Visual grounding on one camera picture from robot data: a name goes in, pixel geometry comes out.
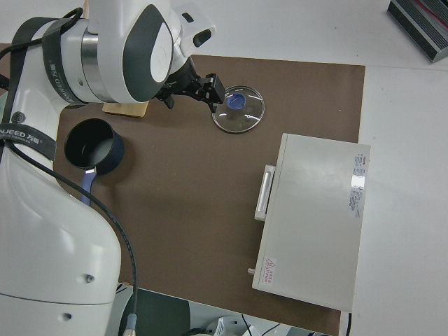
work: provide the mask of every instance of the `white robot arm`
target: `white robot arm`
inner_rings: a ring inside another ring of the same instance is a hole
[[[38,43],[11,55],[0,139],[52,169],[68,105],[157,97],[172,107],[178,94],[213,111],[224,89],[214,74],[200,78],[190,55],[214,33],[195,6],[173,10],[168,0],[91,0],[89,20],[27,21],[13,45]],[[104,335],[120,270],[117,237],[10,146],[0,148],[0,335]]]

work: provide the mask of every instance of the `white label sticker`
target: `white label sticker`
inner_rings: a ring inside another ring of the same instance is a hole
[[[355,156],[353,175],[351,176],[349,207],[351,214],[356,218],[359,218],[361,216],[361,202],[363,199],[365,186],[366,160],[366,156],[362,153],[358,153]]]
[[[277,259],[265,258],[265,263],[263,265],[263,273],[261,278],[261,284],[271,286],[274,283],[275,265],[277,264]]]

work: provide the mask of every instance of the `wooden block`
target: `wooden block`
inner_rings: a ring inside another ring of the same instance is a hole
[[[110,114],[119,114],[120,116],[142,118],[145,116],[147,107],[148,102],[141,104],[104,103],[103,111]]]

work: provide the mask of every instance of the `white tabletop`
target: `white tabletop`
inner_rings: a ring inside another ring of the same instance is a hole
[[[0,41],[25,18],[82,3],[61,2],[3,2]],[[446,334],[448,59],[430,64],[388,0],[195,2],[218,26],[202,54],[367,66],[359,141],[372,157],[352,335]]]

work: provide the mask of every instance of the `black cable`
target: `black cable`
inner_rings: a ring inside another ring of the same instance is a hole
[[[252,336],[251,329],[249,328],[249,324],[247,324],[247,321],[246,321],[246,319],[244,318],[244,315],[241,314],[241,317],[243,318],[243,321],[244,321],[244,323],[246,324],[246,328],[247,328],[247,331],[249,331],[249,335]]]
[[[83,9],[81,7],[75,8],[72,11],[68,12],[66,15],[64,15],[64,19],[68,19],[68,18],[72,18],[70,19],[70,21],[64,23],[61,26],[61,34],[65,33],[66,31],[68,31],[70,28],[72,28],[76,22],[81,18],[81,15],[83,14]],[[25,49],[28,47],[32,47],[32,46],[37,46],[38,44],[42,43],[42,38],[36,38],[35,40],[31,40],[29,42],[24,42],[24,43],[17,43],[17,44],[13,44],[10,45],[6,48],[4,48],[2,51],[0,51],[0,60],[7,55],[8,53],[11,53],[13,51],[16,50],[21,50],[21,49]],[[2,86],[1,88],[7,90],[5,87],[9,86],[9,79],[5,76],[1,76],[2,77]]]
[[[111,219],[112,223],[117,228],[117,231],[119,231],[121,237],[125,241],[125,245],[127,247],[127,250],[129,252],[129,256],[131,258],[132,277],[133,277],[133,280],[134,280],[134,287],[132,289],[132,292],[133,292],[133,303],[134,303],[133,313],[137,314],[137,292],[138,292],[137,263],[136,263],[136,260],[135,260],[134,249],[132,248],[131,242],[130,242],[129,238],[127,237],[126,232],[123,229],[123,227],[121,226],[121,224],[118,221],[118,219],[113,215],[113,213],[111,213],[111,211],[107,208],[107,206],[105,206],[99,199],[97,199],[90,192],[85,191],[79,185],[77,185],[76,183],[70,181],[68,178],[64,177],[63,175],[60,175],[57,172],[55,172],[55,171],[45,167],[43,164],[33,160],[28,155],[23,153],[20,149],[15,147],[14,143],[12,143],[10,141],[5,141],[5,143],[6,143],[7,147],[12,150],[13,153],[18,155],[20,158],[22,158],[23,160],[25,160],[29,164],[35,166],[36,168],[40,169],[41,171],[47,173],[48,175],[50,175],[50,176],[54,177],[55,179],[63,182],[64,184],[68,185],[70,188],[73,188],[74,190],[76,190],[79,193],[81,193],[84,196],[86,196],[91,202],[96,204]]]
[[[278,326],[280,326],[280,323],[278,323],[278,324],[274,325],[272,328],[266,330],[263,334],[261,334],[261,336],[265,336],[269,331],[277,328]]]
[[[351,329],[351,313],[349,313],[349,323],[347,324],[347,332],[345,333],[345,336],[350,336],[350,329]]]

